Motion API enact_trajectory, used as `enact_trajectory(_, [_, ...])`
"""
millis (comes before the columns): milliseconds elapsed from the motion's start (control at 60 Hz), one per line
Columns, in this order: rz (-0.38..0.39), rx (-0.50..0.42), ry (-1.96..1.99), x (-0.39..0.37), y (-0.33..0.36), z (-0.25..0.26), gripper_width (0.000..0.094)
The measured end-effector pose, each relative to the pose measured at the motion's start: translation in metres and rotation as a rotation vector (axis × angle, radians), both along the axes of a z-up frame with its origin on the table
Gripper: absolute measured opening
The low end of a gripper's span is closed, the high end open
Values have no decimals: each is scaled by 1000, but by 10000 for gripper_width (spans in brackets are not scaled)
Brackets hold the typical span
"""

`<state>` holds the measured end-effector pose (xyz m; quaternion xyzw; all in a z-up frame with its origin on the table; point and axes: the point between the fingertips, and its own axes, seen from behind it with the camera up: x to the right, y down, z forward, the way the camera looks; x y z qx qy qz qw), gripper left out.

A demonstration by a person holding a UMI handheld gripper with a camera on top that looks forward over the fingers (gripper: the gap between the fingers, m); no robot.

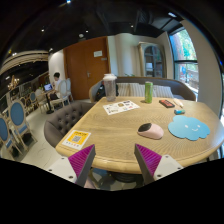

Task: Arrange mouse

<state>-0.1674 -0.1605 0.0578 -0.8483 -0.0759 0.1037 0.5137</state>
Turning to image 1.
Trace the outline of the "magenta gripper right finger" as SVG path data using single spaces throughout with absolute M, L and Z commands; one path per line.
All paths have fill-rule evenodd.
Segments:
M 139 144 L 135 145 L 134 154 L 145 185 L 182 169 L 182 166 L 170 155 L 159 155 Z

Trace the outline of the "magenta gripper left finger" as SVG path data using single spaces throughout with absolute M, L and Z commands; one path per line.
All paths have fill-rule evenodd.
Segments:
M 94 188 L 88 173 L 95 155 L 95 145 L 90 145 L 69 157 L 61 157 L 47 171 L 78 186 Z

